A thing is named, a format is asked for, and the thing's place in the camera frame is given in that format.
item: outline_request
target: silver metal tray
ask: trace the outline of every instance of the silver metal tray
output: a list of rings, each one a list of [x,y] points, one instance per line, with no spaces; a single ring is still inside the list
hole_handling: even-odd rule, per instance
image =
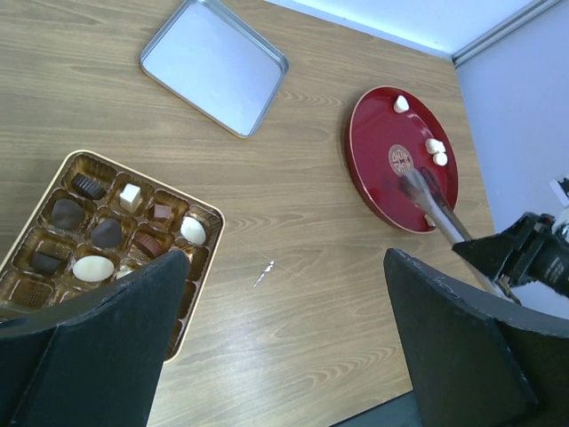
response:
[[[288,60],[218,0],[187,0],[140,55],[140,65],[237,136],[255,133]]]

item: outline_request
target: wood grain surface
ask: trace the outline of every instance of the wood grain surface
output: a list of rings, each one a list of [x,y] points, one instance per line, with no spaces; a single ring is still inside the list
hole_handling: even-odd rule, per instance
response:
[[[150,426],[327,426],[409,391],[385,250],[471,278],[440,234],[394,230],[370,212],[341,136],[369,88],[415,94],[454,146],[458,215],[473,235],[491,232],[453,65],[261,0],[227,0],[291,63],[258,133],[239,140],[140,70],[140,52],[179,1],[4,0],[0,247],[62,159],[92,149],[228,219]]]

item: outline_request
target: red round tray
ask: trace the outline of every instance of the red round tray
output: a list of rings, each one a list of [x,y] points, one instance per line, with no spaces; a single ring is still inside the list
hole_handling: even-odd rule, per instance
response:
[[[403,95],[409,110],[393,110]],[[425,148],[427,138],[445,144],[448,163],[438,166]],[[372,211],[394,227],[415,233],[434,230],[425,213],[398,188],[399,176],[409,169],[427,167],[438,179],[449,205],[458,197],[459,175],[453,147],[443,127],[422,102],[396,87],[376,87],[357,103],[346,129],[345,155],[359,194]]]

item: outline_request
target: tongs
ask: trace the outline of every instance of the tongs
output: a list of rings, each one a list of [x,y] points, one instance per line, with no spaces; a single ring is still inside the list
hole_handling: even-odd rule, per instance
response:
[[[437,178],[429,169],[421,167],[407,172],[399,180],[399,189],[431,218],[451,246],[472,240],[472,237],[446,201]],[[466,260],[463,261],[486,292],[521,305],[521,302],[512,293],[507,284],[493,282]]]

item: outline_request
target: chocolate box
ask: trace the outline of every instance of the chocolate box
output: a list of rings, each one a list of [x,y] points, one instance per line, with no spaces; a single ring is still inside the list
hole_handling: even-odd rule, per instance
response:
[[[73,182],[78,173],[98,184],[104,190],[104,196],[94,200],[78,189]],[[140,189],[140,202],[132,210],[124,208],[119,197],[127,184]],[[53,207],[61,199],[72,200],[81,206],[84,219],[79,225],[58,228],[53,224],[57,222],[52,218]],[[153,215],[155,205],[171,215],[156,219]],[[186,217],[203,226],[203,244],[191,243],[181,235],[180,227]],[[96,246],[92,242],[93,229],[111,218],[120,224],[120,244],[112,248]],[[115,280],[119,272],[136,270],[151,262],[148,250],[141,250],[135,243],[140,241],[140,236],[150,236],[161,252],[180,249],[191,264],[168,347],[166,361],[169,361],[180,352],[224,224],[223,214],[201,200],[91,151],[73,152],[63,161],[0,266],[0,322],[105,286]],[[60,263],[49,272],[38,270],[32,261],[32,256],[37,253],[48,255]],[[89,255],[110,260],[114,266],[113,273],[98,282],[77,278],[74,265]]]

